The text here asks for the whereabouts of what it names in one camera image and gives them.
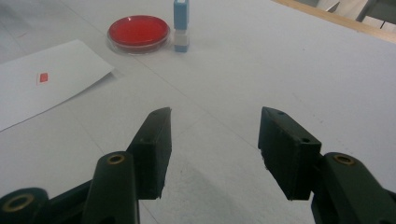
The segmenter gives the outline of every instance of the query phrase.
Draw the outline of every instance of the petri dish lid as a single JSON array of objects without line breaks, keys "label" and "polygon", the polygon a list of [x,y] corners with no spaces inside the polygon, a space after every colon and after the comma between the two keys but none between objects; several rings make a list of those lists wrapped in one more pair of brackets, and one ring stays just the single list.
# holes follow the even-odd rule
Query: petri dish lid
[{"label": "petri dish lid", "polygon": [[160,48],[169,36],[165,21],[152,16],[130,16],[115,21],[108,29],[113,46],[132,53],[145,53]]}]

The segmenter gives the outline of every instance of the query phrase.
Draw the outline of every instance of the red sticker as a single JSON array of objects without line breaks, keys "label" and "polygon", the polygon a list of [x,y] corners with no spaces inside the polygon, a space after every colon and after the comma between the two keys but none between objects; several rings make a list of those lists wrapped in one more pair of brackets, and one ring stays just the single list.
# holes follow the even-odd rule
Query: red sticker
[{"label": "red sticker", "polygon": [[43,82],[47,82],[49,80],[49,74],[48,73],[41,73],[40,74],[40,78],[39,78],[39,82],[43,83]]}]

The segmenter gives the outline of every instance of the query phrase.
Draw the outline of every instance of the table surface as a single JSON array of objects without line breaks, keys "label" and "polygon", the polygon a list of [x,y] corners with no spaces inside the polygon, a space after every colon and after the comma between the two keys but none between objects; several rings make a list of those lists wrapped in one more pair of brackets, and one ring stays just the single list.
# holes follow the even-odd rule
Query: table surface
[{"label": "table surface", "polygon": [[0,195],[54,197],[125,150],[149,112],[170,106],[173,154],[163,197],[142,223],[314,223],[289,202],[257,149],[262,106],[283,110],[396,191],[396,45],[262,0],[191,1],[191,46],[140,56],[106,44],[112,22],[173,1],[0,0],[0,63],[80,39],[114,71],[81,94],[0,132]]}]

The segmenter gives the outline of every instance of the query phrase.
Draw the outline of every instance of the wooden edge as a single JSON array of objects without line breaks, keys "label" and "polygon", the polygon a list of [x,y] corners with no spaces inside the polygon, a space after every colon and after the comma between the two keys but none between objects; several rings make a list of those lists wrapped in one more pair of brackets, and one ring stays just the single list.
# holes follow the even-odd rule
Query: wooden edge
[{"label": "wooden edge", "polygon": [[358,22],[358,21],[353,21],[351,19],[332,14],[330,12],[323,11],[321,9],[311,7],[299,2],[296,2],[294,0],[273,0],[274,2],[277,2],[281,5],[287,6],[287,7],[292,7],[297,10],[300,10],[302,12],[305,12],[309,15],[319,17],[325,21],[330,21],[335,24],[339,24],[342,26],[345,26],[347,28],[356,30],[358,32],[365,33],[367,35],[372,35],[377,38],[386,40],[388,42],[396,43],[396,34],[384,31],[378,28],[375,28],[373,26]]}]

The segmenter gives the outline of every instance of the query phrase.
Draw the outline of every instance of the paper sheet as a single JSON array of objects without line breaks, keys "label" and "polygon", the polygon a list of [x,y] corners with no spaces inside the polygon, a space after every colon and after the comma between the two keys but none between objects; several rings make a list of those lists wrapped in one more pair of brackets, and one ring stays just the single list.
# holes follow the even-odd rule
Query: paper sheet
[{"label": "paper sheet", "polygon": [[0,64],[0,132],[71,98],[111,70],[79,40]]}]

